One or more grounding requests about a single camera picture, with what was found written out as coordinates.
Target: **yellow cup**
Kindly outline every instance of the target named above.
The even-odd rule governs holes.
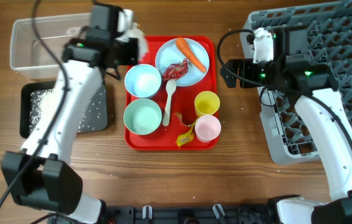
[[[203,91],[195,97],[194,104],[195,113],[198,117],[213,115],[220,107],[220,99],[211,91]]]

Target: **plate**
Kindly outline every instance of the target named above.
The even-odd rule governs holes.
[[[188,60],[188,72],[185,76],[176,81],[177,86],[191,86],[196,84],[201,81],[207,74],[207,71],[209,71],[209,55],[207,54],[205,48],[195,40],[188,38],[185,38],[185,40],[187,41],[189,48],[192,52],[194,52],[195,56],[203,65],[205,65],[206,72],[202,73]],[[176,39],[169,40],[158,50],[155,57],[155,67],[161,74],[163,74],[170,64],[181,63],[184,58],[185,56],[177,49]]]

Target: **gray dish rack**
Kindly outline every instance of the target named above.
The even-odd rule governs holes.
[[[252,12],[244,29],[306,25],[312,64],[325,63],[335,74],[343,95],[346,115],[352,125],[352,1],[337,1],[308,6]],[[246,34],[240,34],[245,58],[253,57]],[[271,157],[274,162],[294,164],[320,158],[304,122],[290,107],[283,94],[266,91],[263,102],[278,108],[262,106],[262,120]]]

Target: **orange carrot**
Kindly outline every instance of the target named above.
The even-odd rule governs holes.
[[[206,67],[196,58],[194,52],[189,48],[187,41],[179,37],[176,40],[177,49],[193,64],[195,65],[201,72],[206,72]]]

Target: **red food item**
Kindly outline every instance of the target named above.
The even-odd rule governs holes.
[[[169,67],[162,74],[162,80],[168,81],[170,79],[178,80],[183,77],[188,72],[188,63],[187,59],[184,58],[181,63],[174,63],[169,65]]]

